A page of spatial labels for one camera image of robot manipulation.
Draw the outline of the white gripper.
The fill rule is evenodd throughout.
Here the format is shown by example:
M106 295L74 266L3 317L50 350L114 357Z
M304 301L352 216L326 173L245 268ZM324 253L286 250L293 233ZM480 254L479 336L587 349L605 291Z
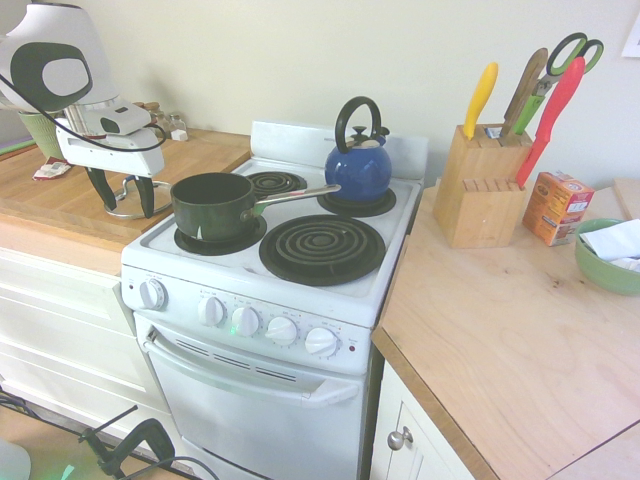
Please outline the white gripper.
M154 186L149 177L159 173L165 165L158 138L150 128L139 129L129 135L109 134L98 140L99 146L56 128L63 157L73 165L86 167L86 173L108 211L117 207L115 195L105 172L111 171L134 177L145 218L154 214Z

